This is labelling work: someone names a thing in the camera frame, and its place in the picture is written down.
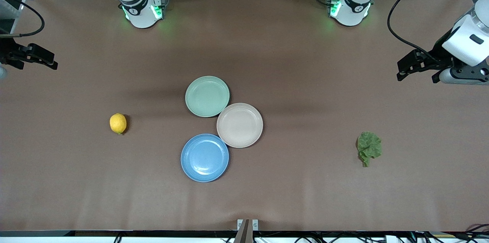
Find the green lettuce leaf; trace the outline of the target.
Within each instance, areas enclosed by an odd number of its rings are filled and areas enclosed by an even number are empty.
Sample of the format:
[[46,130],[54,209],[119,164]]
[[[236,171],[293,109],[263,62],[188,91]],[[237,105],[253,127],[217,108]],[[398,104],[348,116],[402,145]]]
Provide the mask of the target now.
[[359,135],[356,147],[362,167],[369,167],[371,159],[382,155],[381,138],[370,131],[364,131]]

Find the blue round plate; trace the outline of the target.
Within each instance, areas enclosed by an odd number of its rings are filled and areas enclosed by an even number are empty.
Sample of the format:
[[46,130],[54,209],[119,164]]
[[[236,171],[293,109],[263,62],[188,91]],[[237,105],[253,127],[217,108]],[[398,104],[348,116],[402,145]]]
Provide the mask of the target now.
[[230,153],[227,144],[214,134],[192,137],[181,152],[181,167],[193,181],[208,183],[217,180],[227,170]]

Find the pale green round plate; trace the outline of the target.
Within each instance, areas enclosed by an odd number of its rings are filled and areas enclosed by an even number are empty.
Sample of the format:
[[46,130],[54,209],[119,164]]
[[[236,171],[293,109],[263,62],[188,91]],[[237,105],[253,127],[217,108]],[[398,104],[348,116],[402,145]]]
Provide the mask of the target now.
[[203,118],[220,114],[229,101],[229,87],[216,76],[201,76],[195,79],[185,92],[185,104],[189,111]]

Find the yellow lemon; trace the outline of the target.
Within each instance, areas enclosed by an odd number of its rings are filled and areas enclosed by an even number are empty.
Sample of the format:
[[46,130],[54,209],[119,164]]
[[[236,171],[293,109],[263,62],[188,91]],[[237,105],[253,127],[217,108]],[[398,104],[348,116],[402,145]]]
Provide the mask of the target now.
[[127,129],[127,119],[124,114],[116,113],[113,114],[109,119],[109,125],[113,132],[118,135],[123,134]]

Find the beige round plate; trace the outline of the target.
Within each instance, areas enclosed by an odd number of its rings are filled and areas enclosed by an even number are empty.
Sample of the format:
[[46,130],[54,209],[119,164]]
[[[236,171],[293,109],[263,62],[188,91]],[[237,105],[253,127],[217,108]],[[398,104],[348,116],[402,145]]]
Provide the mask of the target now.
[[235,103],[219,114],[216,128],[218,136],[225,144],[234,148],[246,148],[260,139],[264,120],[252,105]]

